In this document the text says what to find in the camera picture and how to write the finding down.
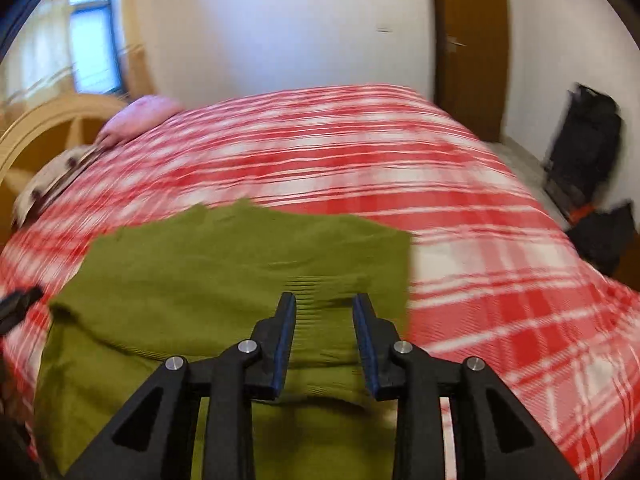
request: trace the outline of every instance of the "wooden headboard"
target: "wooden headboard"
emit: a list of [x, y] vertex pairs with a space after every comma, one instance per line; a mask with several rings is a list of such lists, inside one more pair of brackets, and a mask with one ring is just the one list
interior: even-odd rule
[[11, 236], [14, 201], [31, 177], [63, 151], [94, 142], [126, 105], [113, 96], [67, 94], [23, 114], [0, 137], [0, 248]]

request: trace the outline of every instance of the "pink pillow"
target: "pink pillow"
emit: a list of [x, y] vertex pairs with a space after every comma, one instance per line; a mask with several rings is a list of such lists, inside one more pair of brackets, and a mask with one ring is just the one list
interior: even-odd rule
[[129, 142], [183, 111], [184, 107], [170, 97], [145, 95], [115, 114], [102, 127], [94, 144], [110, 148]]

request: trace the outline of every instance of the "metal bolt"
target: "metal bolt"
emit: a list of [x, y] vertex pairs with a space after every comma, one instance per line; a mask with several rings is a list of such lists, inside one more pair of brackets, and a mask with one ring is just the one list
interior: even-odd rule
[[466, 365], [475, 372], [484, 369], [484, 361], [479, 357], [470, 357], [466, 360]]
[[414, 346], [408, 341], [396, 341], [394, 343], [394, 350], [399, 354], [408, 354], [413, 349]]
[[181, 358], [179, 355], [175, 355], [173, 357], [169, 357], [165, 362], [164, 362], [164, 366], [167, 367], [167, 369], [171, 370], [171, 371], [176, 371], [179, 370], [180, 368], [182, 368], [182, 365], [184, 364], [184, 359]]
[[238, 343], [238, 350], [243, 354], [250, 354], [256, 348], [258, 348], [258, 343], [253, 339], [245, 339], [244, 341]]

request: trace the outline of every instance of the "black bag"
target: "black bag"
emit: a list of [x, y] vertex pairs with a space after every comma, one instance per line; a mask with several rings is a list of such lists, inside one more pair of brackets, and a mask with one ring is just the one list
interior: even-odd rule
[[625, 202], [608, 213], [593, 212], [566, 234], [583, 260], [604, 275], [612, 276], [636, 235], [633, 202]]
[[545, 192], [566, 218], [593, 201], [613, 170], [622, 128], [618, 112], [611, 97], [584, 85], [571, 92], [562, 129], [544, 165]]

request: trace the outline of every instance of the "patterned pillowcase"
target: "patterned pillowcase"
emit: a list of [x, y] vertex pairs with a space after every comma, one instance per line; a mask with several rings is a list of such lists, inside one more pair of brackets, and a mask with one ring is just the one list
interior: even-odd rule
[[183, 111], [184, 107], [170, 97], [145, 95], [115, 114], [100, 130], [94, 144], [110, 148], [129, 142]]
[[76, 146], [50, 160], [14, 202], [12, 225], [19, 229], [34, 221], [102, 153], [97, 146]]

